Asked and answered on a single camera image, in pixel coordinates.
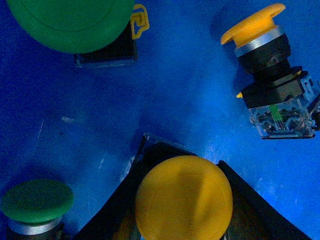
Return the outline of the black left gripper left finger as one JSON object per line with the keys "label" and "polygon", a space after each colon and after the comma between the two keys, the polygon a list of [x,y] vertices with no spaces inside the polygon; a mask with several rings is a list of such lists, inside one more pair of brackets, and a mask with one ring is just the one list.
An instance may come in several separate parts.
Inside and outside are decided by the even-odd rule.
{"label": "black left gripper left finger", "polygon": [[129,173],[97,214],[73,237],[75,240],[110,240],[134,205],[140,176]]}

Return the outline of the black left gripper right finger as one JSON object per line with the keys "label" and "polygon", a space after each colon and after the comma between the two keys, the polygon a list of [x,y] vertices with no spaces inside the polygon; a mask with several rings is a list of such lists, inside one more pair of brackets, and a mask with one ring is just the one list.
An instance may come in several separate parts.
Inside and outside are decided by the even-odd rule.
{"label": "black left gripper right finger", "polygon": [[309,240],[310,237],[275,210],[225,161],[217,166],[227,177],[233,212],[223,240]]}

